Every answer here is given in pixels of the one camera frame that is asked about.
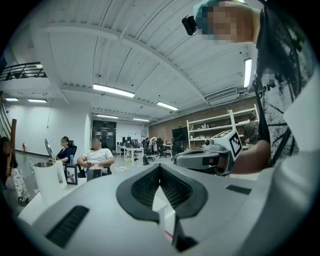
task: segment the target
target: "black top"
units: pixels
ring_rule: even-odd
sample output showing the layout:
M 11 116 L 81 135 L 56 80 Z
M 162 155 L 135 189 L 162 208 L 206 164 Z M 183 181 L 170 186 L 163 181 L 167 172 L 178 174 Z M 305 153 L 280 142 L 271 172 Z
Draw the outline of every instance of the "black top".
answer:
M 273 159 L 282 139 L 289 134 L 283 113 L 309 81 L 316 60 L 299 26 L 287 15 L 276 15 L 267 7 L 261 10 L 256 48 L 257 66 L 252 85 L 260 110 L 258 140 L 270 143 Z M 278 163 L 298 151 L 291 134 L 280 154 L 270 162 Z
M 60 150 L 59 154 L 57 154 L 56 156 L 59 159 L 64 159 L 64 158 L 68 158 L 68 160 L 66 161 L 66 163 L 70 163 L 70 155 L 72 154 L 71 148 L 67 147 L 65 150 L 64 148 Z
M 248 144 L 257 144 L 258 123 L 254 121 L 246 123 L 244 126 L 244 133 L 247 139 L 249 139 Z
M 6 170 L 7 170 L 7 155 L 1 154 L 0 155 L 0 178 L 1 181 L 3 183 L 3 185 L 6 185 L 6 180 L 7 180 L 7 176 L 6 176 Z M 10 166 L 12 168 L 17 168 L 18 167 L 18 163 L 15 159 L 15 157 L 12 155 L 11 157 L 11 164 Z

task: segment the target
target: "ceiling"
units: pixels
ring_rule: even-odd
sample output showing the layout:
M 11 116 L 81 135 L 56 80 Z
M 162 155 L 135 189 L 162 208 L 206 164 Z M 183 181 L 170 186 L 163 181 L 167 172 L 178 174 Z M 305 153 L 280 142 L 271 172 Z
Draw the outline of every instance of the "ceiling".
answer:
M 154 122 L 210 105 L 216 91 L 243 90 L 244 60 L 252 44 L 187 35 L 181 20 L 199 0 L 45 1 L 20 25 L 6 51 L 15 63 L 41 62 L 51 83 L 43 98 L 88 102 L 93 113 L 117 113 Z M 246 1 L 261 8 L 257 0 Z M 104 94 L 93 84 L 135 93 Z M 17 91 L 6 91 L 15 96 Z M 179 108 L 177 112 L 156 105 Z

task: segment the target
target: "white desk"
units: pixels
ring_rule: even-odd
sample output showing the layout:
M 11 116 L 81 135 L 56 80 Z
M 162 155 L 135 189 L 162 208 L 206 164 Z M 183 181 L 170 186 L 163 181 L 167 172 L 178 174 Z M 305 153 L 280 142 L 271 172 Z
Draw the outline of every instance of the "white desk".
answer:
M 143 147 L 139 147 L 139 148 L 131 148 L 131 147 L 125 147 L 125 146 L 120 146 L 120 145 L 116 145 L 117 148 L 119 148 L 119 150 L 117 150 L 117 154 L 120 153 L 121 156 L 121 149 L 123 149 L 123 160 L 126 161 L 126 151 L 131 151 L 131 161 L 132 161 L 132 167 L 135 167 L 135 158 L 134 158 L 134 152 L 135 151 L 141 151 L 142 152 L 142 158 L 144 157 L 144 148 Z
M 170 154 L 172 159 L 172 144 L 163 144 L 164 147 L 170 147 Z
M 79 178 L 78 179 L 78 185 L 66 185 L 65 189 L 63 189 L 63 195 L 61 198 L 68 195 L 70 192 L 74 191 L 76 188 L 79 188 L 81 185 L 85 184 L 87 182 L 87 178 Z M 29 225 L 32 225 L 41 214 L 43 214 L 46 209 L 48 209 L 50 205 L 47 205 L 43 198 L 41 197 L 41 194 L 38 193 L 28 204 L 22 212 L 19 214 L 18 218 L 21 220 L 24 220 Z

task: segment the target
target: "fluorescent light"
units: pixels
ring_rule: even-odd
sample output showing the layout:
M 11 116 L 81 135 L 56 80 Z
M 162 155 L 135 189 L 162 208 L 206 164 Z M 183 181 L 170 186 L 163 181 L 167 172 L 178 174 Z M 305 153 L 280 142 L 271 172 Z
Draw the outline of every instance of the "fluorescent light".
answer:
M 119 118 L 117 116 L 111 116 L 111 115 L 103 115 L 103 114 L 97 114 L 97 117 L 101 117 L 101 118 Z
M 177 110 L 179 109 L 179 108 L 176 108 L 176 107 L 174 107 L 174 106 L 170 106 L 170 105 L 164 104 L 164 103 L 162 103 L 162 102 L 160 102 L 160 101 L 157 103 L 157 105 L 162 106 L 162 107 L 165 107 L 165 108 L 167 108 L 167 109 L 174 110 L 174 111 L 177 111 Z
M 47 103 L 47 100 L 45 99 L 28 99 L 30 102 L 40 102 L 40 103 Z
M 98 85 L 98 84 L 94 84 L 93 89 L 112 93 L 112 94 L 119 94 L 119 95 L 127 96 L 130 98 L 133 98 L 135 96 L 135 94 L 132 92 L 128 92 L 125 90 L 119 90 L 119 89 L 115 89 L 115 88 L 108 87 L 108 86 L 102 86 L 102 85 Z
M 252 68 L 252 59 L 248 58 L 244 61 L 245 73 L 244 73 L 244 84 L 243 87 L 248 87 L 250 83 L 250 76 L 251 76 L 251 68 Z
M 6 98 L 5 100 L 8 102 L 17 102 L 18 101 L 17 98 Z
M 134 118 L 133 120 L 137 120 L 137 121 L 143 121 L 143 122 L 150 122 L 150 120 L 139 119 L 139 118 Z

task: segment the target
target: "floor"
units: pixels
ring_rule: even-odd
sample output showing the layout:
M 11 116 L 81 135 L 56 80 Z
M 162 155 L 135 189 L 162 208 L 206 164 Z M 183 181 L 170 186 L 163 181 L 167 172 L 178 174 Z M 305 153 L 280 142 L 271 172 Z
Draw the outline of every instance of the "floor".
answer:
M 120 156 L 119 154 L 117 155 L 116 153 L 114 155 L 114 164 L 111 165 L 110 169 L 112 173 L 115 173 L 116 167 L 126 167 L 127 170 L 132 168 L 132 162 L 125 162 L 123 155 Z M 154 161 L 149 160 L 150 164 L 172 164 L 173 162 L 171 161 L 171 156 L 168 154 L 167 157 L 156 157 L 155 155 L 153 156 L 155 159 Z M 31 168 L 31 162 L 32 163 L 37 163 L 37 162 L 43 162 L 47 161 L 47 157 L 41 157 L 41 156 L 33 156 L 33 155 L 28 155 L 28 154 L 22 154 L 22 153 L 17 153 L 16 154 L 17 162 L 18 162 L 18 168 L 22 169 L 22 173 L 24 176 L 24 182 L 25 185 L 30 193 L 30 197 L 33 198 L 36 195 L 38 186 L 36 182 L 35 175 L 32 172 Z M 142 162 L 142 153 L 138 153 L 138 160 L 134 162 L 134 167 L 141 167 L 143 166 Z M 230 178 L 235 178 L 235 179 L 247 179 L 247 180 L 257 180 L 259 174 L 249 174 L 249 175 L 236 175 L 236 174 L 231 174 Z M 7 190 L 5 191 L 5 198 L 8 202 L 9 207 L 11 208 L 12 212 L 14 215 L 18 216 L 20 212 L 23 210 L 23 207 L 19 206 L 18 201 L 17 201 L 17 195 L 15 192 L 8 192 Z

